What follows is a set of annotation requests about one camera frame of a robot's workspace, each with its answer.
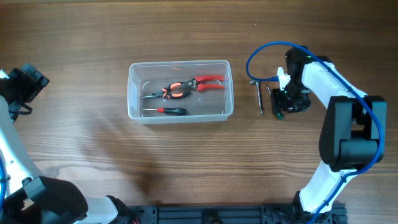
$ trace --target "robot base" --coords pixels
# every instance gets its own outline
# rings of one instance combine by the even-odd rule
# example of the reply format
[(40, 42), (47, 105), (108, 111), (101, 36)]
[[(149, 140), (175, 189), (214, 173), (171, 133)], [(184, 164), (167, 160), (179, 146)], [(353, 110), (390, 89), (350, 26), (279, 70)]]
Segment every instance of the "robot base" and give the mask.
[[(221, 224), (208, 221), (203, 214), (218, 214), (223, 224), (298, 224), (291, 222), (291, 203), (245, 207), (129, 207), (139, 217), (139, 224)], [(330, 212), (320, 215), (317, 224), (347, 224), (345, 204), (335, 203)]]

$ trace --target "wooden table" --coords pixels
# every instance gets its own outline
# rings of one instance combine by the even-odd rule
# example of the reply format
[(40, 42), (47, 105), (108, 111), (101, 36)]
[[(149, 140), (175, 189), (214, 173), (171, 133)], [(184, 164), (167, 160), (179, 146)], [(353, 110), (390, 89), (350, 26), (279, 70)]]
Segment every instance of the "wooden table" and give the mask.
[[(395, 1), (175, 1), (0, 5), (0, 63), (29, 62), (49, 85), (15, 123), (44, 174), (87, 196), (148, 203), (290, 202), (320, 162), (325, 108), (265, 115), (245, 63), (287, 40), (329, 56), (356, 87), (388, 102), (386, 153), (338, 197), (350, 223), (398, 222), (398, 6)], [(258, 77), (285, 66), (287, 47), (253, 61)], [(141, 126), (127, 115), (134, 62), (225, 59), (235, 110), (225, 122)]]

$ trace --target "metal tool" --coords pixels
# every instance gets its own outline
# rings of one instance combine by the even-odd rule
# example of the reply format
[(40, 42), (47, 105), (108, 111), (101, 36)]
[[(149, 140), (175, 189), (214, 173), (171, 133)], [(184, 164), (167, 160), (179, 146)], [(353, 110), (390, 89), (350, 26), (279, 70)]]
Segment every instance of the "metal tool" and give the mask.
[(188, 111), (184, 108), (157, 108), (157, 109), (143, 109), (143, 110), (152, 110), (152, 111), (157, 111), (159, 113), (174, 114), (174, 115), (186, 115), (188, 113)]
[[(201, 91), (204, 91), (207, 89), (219, 89), (219, 90), (225, 89), (225, 87), (223, 85), (204, 84), (203, 83), (205, 81), (211, 81), (211, 80), (224, 81), (224, 76), (222, 76), (222, 75), (197, 76), (187, 82), (173, 83), (173, 84), (169, 85), (168, 87), (163, 88), (162, 91), (158, 91), (151, 95), (142, 96), (142, 97), (143, 98), (163, 97), (165, 99), (181, 99), (186, 96), (189, 96), (191, 94), (190, 90), (197, 90), (197, 91), (201, 92)], [(171, 93), (172, 90), (186, 90), (186, 89), (188, 89), (188, 91), (185, 91), (183, 93)]]
[(262, 116), (262, 97), (261, 97), (261, 82), (257, 80), (250, 80), (250, 85), (256, 85), (257, 86), (257, 94), (259, 95), (259, 107), (260, 107), (260, 115)]
[(267, 89), (269, 92), (269, 96), (271, 97), (272, 114), (275, 115), (278, 119), (283, 119), (284, 115), (282, 114), (282, 111), (276, 107), (274, 93), (271, 92), (268, 84), (267, 84)]

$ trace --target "clear plastic container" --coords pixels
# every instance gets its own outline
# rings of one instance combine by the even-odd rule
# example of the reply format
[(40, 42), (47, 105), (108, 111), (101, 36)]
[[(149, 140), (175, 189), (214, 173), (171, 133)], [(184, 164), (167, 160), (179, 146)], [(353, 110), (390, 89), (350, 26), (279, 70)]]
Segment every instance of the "clear plastic container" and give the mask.
[[(141, 98), (172, 83), (186, 82), (200, 75), (224, 76), (224, 81), (206, 83), (221, 84), (225, 90), (191, 90), (191, 95), (176, 100)], [(224, 121), (234, 111), (231, 66), (226, 60), (134, 63), (130, 66), (127, 84), (127, 106), (130, 118), (140, 124)], [(175, 116), (143, 108), (185, 108), (188, 113)]]

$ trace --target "red pliers handle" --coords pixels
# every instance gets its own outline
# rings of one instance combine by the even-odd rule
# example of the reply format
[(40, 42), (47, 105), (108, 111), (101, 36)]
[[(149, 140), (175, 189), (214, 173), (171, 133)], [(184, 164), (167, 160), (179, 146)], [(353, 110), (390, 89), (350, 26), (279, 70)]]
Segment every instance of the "red pliers handle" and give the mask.
[(202, 76), (196, 76), (195, 80), (197, 81), (198, 85), (196, 89), (198, 91), (204, 91), (208, 89), (219, 89), (219, 90), (224, 90), (225, 87), (223, 85), (217, 85), (217, 84), (203, 84), (205, 81), (212, 81), (212, 80), (219, 80), (219, 81), (224, 81), (224, 76), (222, 75), (202, 75)]

